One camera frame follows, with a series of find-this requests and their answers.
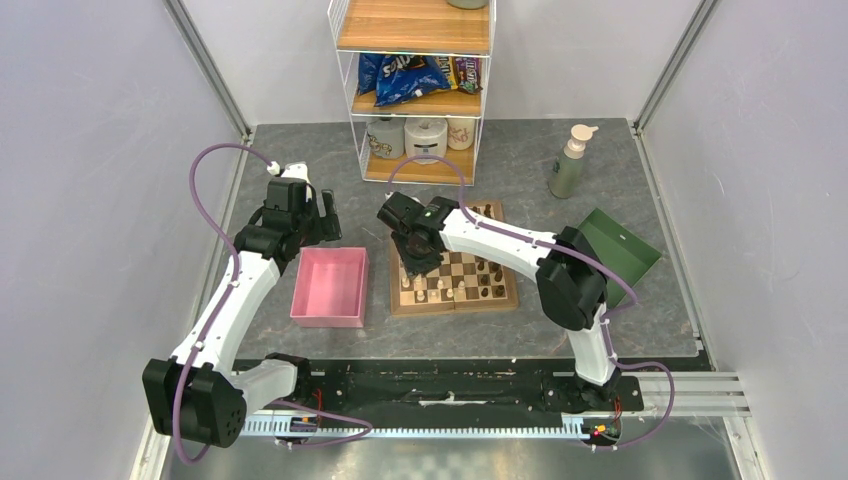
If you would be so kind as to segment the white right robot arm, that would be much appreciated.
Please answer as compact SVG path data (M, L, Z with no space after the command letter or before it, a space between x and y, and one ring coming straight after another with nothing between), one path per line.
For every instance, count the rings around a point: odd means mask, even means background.
M601 409L616 398L621 370L609 357L601 329L611 274L578 229L523 230L456 200L435 197L422 204L400 192L387 197L377 217L390 229L411 276L437 269L444 253L452 252L493 261L530 279L545 316L569 333L579 400Z

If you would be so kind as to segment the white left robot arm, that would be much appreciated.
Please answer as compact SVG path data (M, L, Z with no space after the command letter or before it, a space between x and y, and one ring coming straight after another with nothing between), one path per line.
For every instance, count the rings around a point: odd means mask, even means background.
M259 306L301 249L341 237L331 190L316 191L305 163L276 167L266 198L235 236L222 281L188 336L166 360L152 359L142 383L157 433L208 446L234 443L247 417L280 399L307 405L314 383L302 357L270 354L234 371Z

